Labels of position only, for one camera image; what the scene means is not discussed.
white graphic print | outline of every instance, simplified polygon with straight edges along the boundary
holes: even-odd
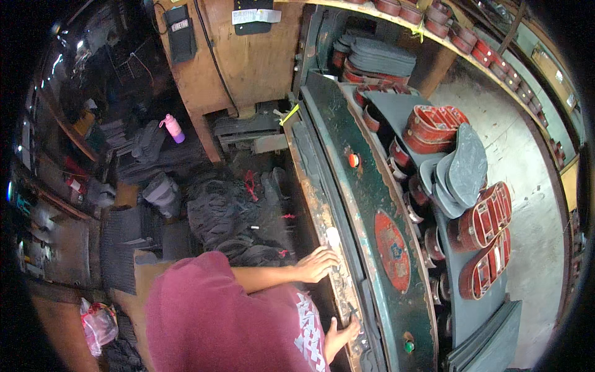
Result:
[[[304,359],[314,370],[322,372],[326,369],[326,362],[322,356],[322,343],[320,342],[320,328],[316,326],[318,310],[309,298],[297,293],[300,302],[296,304],[299,313],[300,335],[293,341],[303,353]]]

wooden shelf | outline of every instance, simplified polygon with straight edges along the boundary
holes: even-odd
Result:
[[[346,10],[356,11],[359,13],[368,14],[368,15],[371,15],[371,16],[377,17],[377,18],[382,18],[383,20],[387,20],[392,23],[396,23],[400,26],[407,27],[410,30],[418,30],[419,32],[421,32],[424,35],[424,38],[427,37],[428,39],[431,39],[431,40],[437,42],[438,44],[441,44],[441,45],[445,46],[446,48],[450,49],[451,51],[457,53],[459,56],[461,56],[462,58],[469,61],[478,70],[482,71],[490,79],[492,79],[494,82],[496,82],[496,84],[498,84],[502,89],[504,89],[504,91],[506,93],[508,93],[508,95],[511,96],[516,101],[516,103],[518,103],[523,108],[523,110],[525,110],[527,112],[527,114],[533,119],[533,121],[535,121],[535,124],[540,129],[543,139],[546,141],[546,143],[548,143],[548,141],[550,139],[550,134],[547,132],[546,128],[541,124],[541,121],[539,120],[539,118],[531,112],[531,110],[529,109],[529,106],[525,105],[521,101],[521,99],[518,98],[516,93],[514,91],[512,91],[512,89],[510,89],[503,81],[498,79],[496,77],[496,75],[489,68],[481,65],[471,54],[464,54],[463,52],[461,52],[459,50],[459,48],[457,48],[452,42],[450,42],[450,39],[448,36],[445,39],[440,39],[438,36],[429,32],[425,28],[425,26],[421,26],[421,28],[419,29],[417,24],[413,24],[411,22],[404,20],[401,17],[393,17],[390,14],[386,14],[386,13],[383,13],[383,12],[377,10],[376,7],[374,6],[374,4],[372,4],[372,2],[367,2],[362,5],[353,4],[353,3],[346,2],[343,0],[274,0],[274,2],[285,2],[285,3],[297,2],[297,3],[301,3],[301,4],[315,4],[315,5],[325,5],[328,7],[341,8],[341,9],[346,9]],[[553,149],[549,146],[549,144],[547,147],[552,155],[552,158],[555,160],[556,156],[553,153]]]

fire extinguisher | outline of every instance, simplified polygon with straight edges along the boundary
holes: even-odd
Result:
[[[66,180],[66,184],[72,187],[79,194],[84,195],[87,192],[87,186],[77,180],[74,176],[70,176]]]

